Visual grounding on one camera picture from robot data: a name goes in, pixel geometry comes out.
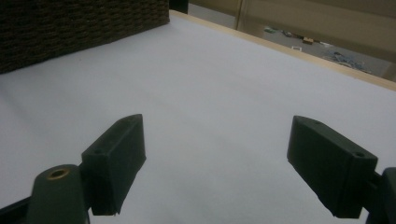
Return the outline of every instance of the small hole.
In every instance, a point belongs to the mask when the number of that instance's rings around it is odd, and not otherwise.
[[[52,173],[50,173],[49,176],[47,177],[47,179],[48,180],[60,179],[68,174],[69,174],[69,170],[59,169],[59,170],[55,170]]]
[[[364,154],[361,152],[355,152],[355,156],[357,157],[364,157]]]

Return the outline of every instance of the woven rattan texture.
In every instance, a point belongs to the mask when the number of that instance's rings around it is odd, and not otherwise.
[[[169,22],[168,0],[0,0],[0,74]]]

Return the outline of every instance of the white table surface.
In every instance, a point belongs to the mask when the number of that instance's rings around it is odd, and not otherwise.
[[[0,207],[137,113],[148,160],[120,215],[92,223],[364,223],[332,217],[288,163],[293,115],[371,151],[380,173],[396,165],[396,91],[172,16],[0,76]]]

